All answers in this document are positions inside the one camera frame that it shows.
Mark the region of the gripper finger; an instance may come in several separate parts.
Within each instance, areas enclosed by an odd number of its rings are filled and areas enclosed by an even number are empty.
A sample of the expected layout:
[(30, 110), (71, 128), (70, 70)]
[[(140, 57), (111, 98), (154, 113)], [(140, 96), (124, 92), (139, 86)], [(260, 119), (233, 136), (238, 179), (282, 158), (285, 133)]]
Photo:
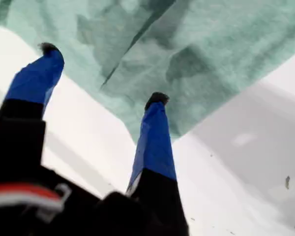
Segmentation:
[(165, 106), (169, 97), (154, 92), (145, 105), (127, 195), (138, 201), (166, 236), (187, 236)]
[(0, 107), (0, 118), (42, 120), (63, 69), (64, 58), (52, 43), (40, 44), (42, 56), (14, 76)]

